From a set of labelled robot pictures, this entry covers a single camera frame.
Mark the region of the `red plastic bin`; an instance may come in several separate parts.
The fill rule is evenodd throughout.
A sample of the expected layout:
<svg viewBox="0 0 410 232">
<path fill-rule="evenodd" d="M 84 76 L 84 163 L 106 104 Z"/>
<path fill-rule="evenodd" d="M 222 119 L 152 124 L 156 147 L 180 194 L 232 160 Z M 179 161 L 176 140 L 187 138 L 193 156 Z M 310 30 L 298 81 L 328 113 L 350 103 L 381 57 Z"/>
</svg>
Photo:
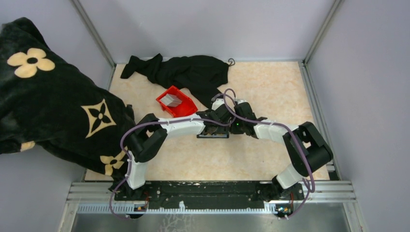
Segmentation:
<svg viewBox="0 0 410 232">
<path fill-rule="evenodd" d="M 189 116 L 198 111 L 193 100 L 175 86 L 169 87 L 156 101 L 172 117 Z"/>
</svg>

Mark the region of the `black leather card holder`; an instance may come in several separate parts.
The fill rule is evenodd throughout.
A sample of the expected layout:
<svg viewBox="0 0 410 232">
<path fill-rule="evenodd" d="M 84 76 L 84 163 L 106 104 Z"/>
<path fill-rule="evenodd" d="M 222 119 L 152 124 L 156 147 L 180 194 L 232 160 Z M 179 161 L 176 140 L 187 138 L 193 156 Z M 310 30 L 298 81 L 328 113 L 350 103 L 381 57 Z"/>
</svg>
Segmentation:
<svg viewBox="0 0 410 232">
<path fill-rule="evenodd" d="M 229 138 L 229 128 L 228 127 L 206 127 L 200 134 L 196 135 L 198 139 L 205 138 Z"/>
</svg>

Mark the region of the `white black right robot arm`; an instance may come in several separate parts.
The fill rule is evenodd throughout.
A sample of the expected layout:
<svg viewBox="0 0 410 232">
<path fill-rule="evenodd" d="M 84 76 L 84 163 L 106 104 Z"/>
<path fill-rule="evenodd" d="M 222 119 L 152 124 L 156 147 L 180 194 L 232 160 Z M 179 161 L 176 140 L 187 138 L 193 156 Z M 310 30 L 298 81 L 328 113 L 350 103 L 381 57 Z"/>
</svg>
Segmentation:
<svg viewBox="0 0 410 232">
<path fill-rule="evenodd" d="M 316 183 L 313 173 L 333 159 L 333 152 L 316 126 L 306 121 L 301 125 L 285 125 L 266 117 L 257 118 L 247 101 L 234 106 L 236 122 L 234 133 L 244 133 L 256 139 L 283 144 L 291 163 L 272 179 L 272 192 L 278 199 L 285 199 L 292 186 L 302 181 L 314 192 Z"/>
</svg>

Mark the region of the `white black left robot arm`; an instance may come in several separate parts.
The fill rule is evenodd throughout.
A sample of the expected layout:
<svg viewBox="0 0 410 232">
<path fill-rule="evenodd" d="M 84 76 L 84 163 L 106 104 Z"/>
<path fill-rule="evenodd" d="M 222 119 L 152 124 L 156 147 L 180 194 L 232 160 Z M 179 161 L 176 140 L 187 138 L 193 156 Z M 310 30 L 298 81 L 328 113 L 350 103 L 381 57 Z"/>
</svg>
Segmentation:
<svg viewBox="0 0 410 232">
<path fill-rule="evenodd" d="M 227 129 L 233 115 L 226 106 L 216 110 L 199 111 L 189 116 L 158 118 L 146 115 L 120 139 L 120 148 L 127 155 L 127 172 L 122 184 L 127 184 L 126 194 L 133 200 L 144 196 L 147 163 L 159 152 L 166 139 L 185 135 L 209 135 Z"/>
</svg>

